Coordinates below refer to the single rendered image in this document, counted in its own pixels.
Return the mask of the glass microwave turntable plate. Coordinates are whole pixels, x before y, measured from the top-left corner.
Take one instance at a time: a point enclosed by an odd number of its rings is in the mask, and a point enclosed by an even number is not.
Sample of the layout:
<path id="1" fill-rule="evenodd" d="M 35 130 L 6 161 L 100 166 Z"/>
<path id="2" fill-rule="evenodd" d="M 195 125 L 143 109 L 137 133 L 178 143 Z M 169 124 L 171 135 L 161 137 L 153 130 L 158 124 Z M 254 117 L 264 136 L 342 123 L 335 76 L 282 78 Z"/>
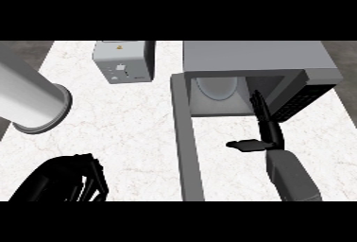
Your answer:
<path id="1" fill-rule="evenodd" d="M 236 78 L 197 78 L 196 85 L 202 94 L 212 100 L 226 100 L 237 89 Z"/>

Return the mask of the grey toaster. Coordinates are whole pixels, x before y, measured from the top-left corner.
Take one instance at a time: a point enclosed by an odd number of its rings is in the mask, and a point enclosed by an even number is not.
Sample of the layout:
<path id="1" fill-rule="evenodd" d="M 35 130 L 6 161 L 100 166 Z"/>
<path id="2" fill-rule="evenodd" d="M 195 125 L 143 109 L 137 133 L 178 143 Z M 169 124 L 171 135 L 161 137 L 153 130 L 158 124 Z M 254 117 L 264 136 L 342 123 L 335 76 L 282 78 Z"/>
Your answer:
<path id="1" fill-rule="evenodd" d="M 110 84 L 153 80 L 155 47 L 155 41 L 96 42 L 91 59 Z"/>

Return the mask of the grey microwave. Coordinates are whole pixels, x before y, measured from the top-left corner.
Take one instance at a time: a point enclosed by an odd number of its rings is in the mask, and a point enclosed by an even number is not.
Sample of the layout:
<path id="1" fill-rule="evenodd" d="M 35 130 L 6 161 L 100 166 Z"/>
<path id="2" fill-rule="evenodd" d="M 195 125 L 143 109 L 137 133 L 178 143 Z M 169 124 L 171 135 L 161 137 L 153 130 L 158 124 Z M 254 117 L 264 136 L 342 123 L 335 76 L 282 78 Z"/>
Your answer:
<path id="1" fill-rule="evenodd" d="M 249 98 L 258 91 L 279 122 L 344 80 L 318 41 L 184 41 L 183 71 L 192 116 L 249 116 Z M 236 92 L 212 100 L 197 88 L 197 78 L 236 78 Z"/>

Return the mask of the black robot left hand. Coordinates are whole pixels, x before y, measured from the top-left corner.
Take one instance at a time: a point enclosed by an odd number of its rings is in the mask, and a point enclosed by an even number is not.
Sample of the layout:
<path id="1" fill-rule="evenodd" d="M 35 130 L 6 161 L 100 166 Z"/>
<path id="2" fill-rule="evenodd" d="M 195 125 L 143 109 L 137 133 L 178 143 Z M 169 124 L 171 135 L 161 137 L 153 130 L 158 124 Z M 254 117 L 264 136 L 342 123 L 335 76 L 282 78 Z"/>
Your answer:
<path id="1" fill-rule="evenodd" d="M 10 202 L 105 201 L 109 188 L 103 166 L 91 154 L 48 159 L 34 170 Z"/>

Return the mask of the grey microwave door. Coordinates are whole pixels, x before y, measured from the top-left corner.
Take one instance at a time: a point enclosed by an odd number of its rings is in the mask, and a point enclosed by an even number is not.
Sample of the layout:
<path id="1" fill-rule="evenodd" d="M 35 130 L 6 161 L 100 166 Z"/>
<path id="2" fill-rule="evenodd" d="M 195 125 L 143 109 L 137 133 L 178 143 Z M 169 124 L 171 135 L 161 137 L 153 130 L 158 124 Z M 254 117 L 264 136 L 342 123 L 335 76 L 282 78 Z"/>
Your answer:
<path id="1" fill-rule="evenodd" d="M 169 78 L 172 120 L 175 131 L 177 158 L 183 201 L 203 201 L 203 186 L 196 155 L 184 74 Z"/>

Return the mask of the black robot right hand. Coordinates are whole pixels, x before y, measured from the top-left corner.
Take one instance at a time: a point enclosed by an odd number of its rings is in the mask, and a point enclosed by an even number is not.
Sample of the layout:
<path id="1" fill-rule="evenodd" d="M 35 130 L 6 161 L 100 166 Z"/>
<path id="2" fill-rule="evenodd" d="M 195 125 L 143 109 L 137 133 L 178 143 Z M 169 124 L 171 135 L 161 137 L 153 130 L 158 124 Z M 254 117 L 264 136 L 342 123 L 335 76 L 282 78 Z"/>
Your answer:
<path id="1" fill-rule="evenodd" d="M 258 91 L 254 91 L 249 98 L 254 113 L 258 121 L 261 139 L 230 141 L 227 147 L 237 149 L 240 152 L 254 152 L 285 148 L 285 138 L 279 123 L 273 120 L 268 105 Z"/>

